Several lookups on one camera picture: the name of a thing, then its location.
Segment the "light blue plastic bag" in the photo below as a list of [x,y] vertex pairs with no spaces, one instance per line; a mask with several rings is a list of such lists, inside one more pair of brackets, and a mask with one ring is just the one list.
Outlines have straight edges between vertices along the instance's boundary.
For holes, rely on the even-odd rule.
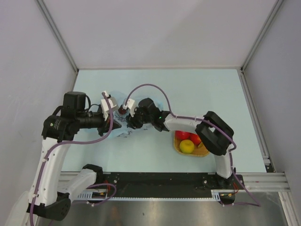
[[[113,95],[113,97],[116,99],[118,106],[121,106],[127,97],[126,94],[119,92],[119,91],[112,91],[110,94]],[[134,95],[134,96],[131,96],[131,98],[138,103],[141,100],[148,98],[148,96]],[[149,98],[153,100],[155,106],[158,107],[159,110],[163,110],[164,105],[163,105],[162,101],[160,101],[158,98],[155,98],[155,97],[149,97]],[[133,133],[153,129],[153,127],[150,124],[144,124],[140,129],[132,129],[130,127],[127,127],[126,116],[128,116],[129,113],[126,113],[125,115],[121,115],[118,113],[118,111],[114,111],[113,115],[114,115],[114,120],[116,122],[118,122],[121,125],[121,127],[117,128],[117,129],[113,129],[112,132],[110,133],[110,135],[108,136],[108,138],[129,137]],[[98,130],[96,128],[84,129],[84,131],[88,134],[98,135]]]

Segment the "red fake fruit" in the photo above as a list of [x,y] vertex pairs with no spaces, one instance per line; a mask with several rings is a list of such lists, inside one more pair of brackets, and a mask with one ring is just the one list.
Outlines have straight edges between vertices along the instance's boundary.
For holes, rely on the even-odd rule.
[[190,133],[185,131],[179,131],[177,130],[175,132],[175,137],[179,140],[186,140],[190,138]]

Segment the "yellow green fake apple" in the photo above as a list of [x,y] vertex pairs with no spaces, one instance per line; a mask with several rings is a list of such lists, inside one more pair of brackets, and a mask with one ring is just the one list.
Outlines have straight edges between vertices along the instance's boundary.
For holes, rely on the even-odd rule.
[[195,145],[191,140],[186,139],[180,142],[179,149],[183,154],[191,154],[195,149]]

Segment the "pink fake peach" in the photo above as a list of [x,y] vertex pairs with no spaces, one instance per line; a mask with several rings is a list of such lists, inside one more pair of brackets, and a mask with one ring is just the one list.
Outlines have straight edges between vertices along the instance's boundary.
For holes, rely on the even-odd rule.
[[200,145],[202,143],[200,137],[197,134],[190,134],[190,140],[194,143],[194,145]]

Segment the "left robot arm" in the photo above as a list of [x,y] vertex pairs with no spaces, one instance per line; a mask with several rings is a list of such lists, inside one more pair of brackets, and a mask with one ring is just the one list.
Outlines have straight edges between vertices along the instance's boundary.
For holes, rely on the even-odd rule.
[[114,111],[119,108],[116,99],[105,91],[102,96],[97,112],[92,112],[90,98],[85,93],[67,92],[63,104],[44,121],[41,157],[28,196],[31,226],[34,216],[63,220],[73,201],[87,188],[117,191],[115,185],[105,180],[102,167],[93,164],[85,165],[76,177],[58,186],[63,162],[72,144],[101,142],[113,129],[120,127],[113,118]]

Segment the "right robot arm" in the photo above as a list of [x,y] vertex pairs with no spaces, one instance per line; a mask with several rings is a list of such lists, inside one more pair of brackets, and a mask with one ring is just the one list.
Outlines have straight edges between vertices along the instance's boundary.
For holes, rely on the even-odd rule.
[[132,129],[150,124],[159,132],[178,130],[198,135],[205,148],[214,155],[218,186],[228,189],[233,185],[234,168],[230,152],[237,147],[233,141],[234,131],[216,113],[208,111],[203,119],[176,116],[171,111],[160,110],[150,98],[140,102],[128,99],[122,108],[129,111],[126,122]]

